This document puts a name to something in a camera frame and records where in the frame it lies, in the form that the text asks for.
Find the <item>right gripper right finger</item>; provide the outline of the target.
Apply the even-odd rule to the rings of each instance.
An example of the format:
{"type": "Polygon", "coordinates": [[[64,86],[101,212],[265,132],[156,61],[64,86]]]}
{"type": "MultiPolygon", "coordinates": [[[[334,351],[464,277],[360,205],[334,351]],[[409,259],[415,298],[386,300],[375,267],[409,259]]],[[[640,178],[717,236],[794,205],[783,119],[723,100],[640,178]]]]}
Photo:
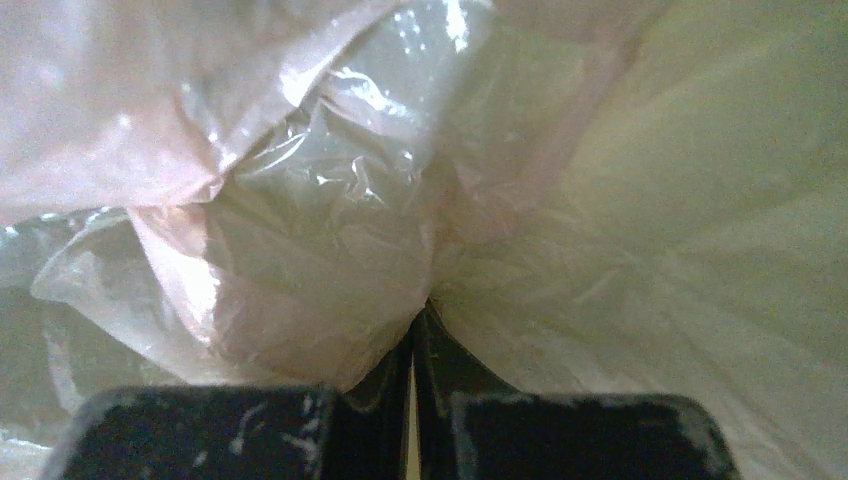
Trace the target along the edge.
{"type": "Polygon", "coordinates": [[[531,394],[427,304],[411,326],[425,479],[736,479],[716,421],[672,394],[531,394]]]}

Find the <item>pink plastic trash bag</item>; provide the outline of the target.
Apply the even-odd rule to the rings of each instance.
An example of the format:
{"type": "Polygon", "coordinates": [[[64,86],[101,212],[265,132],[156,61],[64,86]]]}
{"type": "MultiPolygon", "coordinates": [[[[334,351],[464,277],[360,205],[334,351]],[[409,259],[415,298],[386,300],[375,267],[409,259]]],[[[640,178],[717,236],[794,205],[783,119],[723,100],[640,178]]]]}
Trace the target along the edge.
{"type": "Polygon", "coordinates": [[[5,1],[1,475],[121,384],[351,390],[432,300],[530,392],[847,475],[847,165],[636,255],[563,183],[677,1],[5,1]]]}

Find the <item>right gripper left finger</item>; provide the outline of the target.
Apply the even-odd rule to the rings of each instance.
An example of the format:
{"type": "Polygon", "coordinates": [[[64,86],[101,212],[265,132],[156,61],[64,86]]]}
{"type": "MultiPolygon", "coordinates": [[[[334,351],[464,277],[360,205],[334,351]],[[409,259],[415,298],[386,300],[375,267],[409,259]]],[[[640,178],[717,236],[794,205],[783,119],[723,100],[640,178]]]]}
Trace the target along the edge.
{"type": "Polygon", "coordinates": [[[44,479],[400,479],[412,342],[351,391],[125,387],[74,415],[44,479]]]}

